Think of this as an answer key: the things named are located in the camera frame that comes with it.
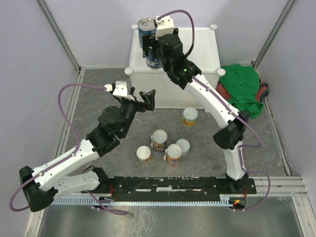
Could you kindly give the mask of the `blue can with pull-tab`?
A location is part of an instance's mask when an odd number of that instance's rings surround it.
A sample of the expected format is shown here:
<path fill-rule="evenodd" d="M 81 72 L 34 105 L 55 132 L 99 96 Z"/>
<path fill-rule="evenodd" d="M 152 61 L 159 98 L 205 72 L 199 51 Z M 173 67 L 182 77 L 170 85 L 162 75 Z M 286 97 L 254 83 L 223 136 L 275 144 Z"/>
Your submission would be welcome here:
<path fill-rule="evenodd" d="M 139 35 L 139 44 L 143 48 L 143 36 L 153 36 L 157 32 L 156 24 L 154 19 L 144 18 L 138 22 L 138 35 Z"/>

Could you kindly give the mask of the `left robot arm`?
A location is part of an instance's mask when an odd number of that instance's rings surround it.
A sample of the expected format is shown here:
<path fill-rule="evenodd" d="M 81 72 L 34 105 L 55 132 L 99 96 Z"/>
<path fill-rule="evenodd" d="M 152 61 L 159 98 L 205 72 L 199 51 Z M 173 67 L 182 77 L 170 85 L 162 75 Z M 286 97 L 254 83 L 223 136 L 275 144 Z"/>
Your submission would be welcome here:
<path fill-rule="evenodd" d="M 102 168 L 94 168 L 87 174 L 69 176 L 77 168 L 111 152 L 125 138 L 137 112 L 155 109 L 154 89 L 141 91 L 142 101 L 133 95 L 135 88 L 122 84 L 107 84 L 103 91 L 111 95 L 120 106 L 106 107 L 98 117 L 98 125 L 84 139 L 77 139 L 77 145 L 54 160 L 31 168 L 20 169 L 21 190 L 28 203 L 27 209 L 38 212 L 47 208 L 56 199 L 82 191 L 103 193 L 109 188 L 109 178 Z"/>

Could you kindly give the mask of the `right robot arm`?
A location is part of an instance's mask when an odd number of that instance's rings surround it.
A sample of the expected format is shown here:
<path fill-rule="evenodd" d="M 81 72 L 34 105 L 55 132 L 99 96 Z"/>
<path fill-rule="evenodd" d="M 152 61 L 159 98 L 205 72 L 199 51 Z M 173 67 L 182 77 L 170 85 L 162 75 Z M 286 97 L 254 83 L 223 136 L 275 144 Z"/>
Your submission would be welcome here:
<path fill-rule="evenodd" d="M 233 108 L 207 81 L 188 54 L 183 52 L 179 30 L 170 34 L 142 36 L 143 56 L 159 59 L 170 80 L 195 97 L 213 116 L 220 129 L 213 135 L 215 143 L 223 149 L 228 180 L 227 189 L 238 193 L 248 178 L 243 165 L 242 145 L 249 115 Z"/>

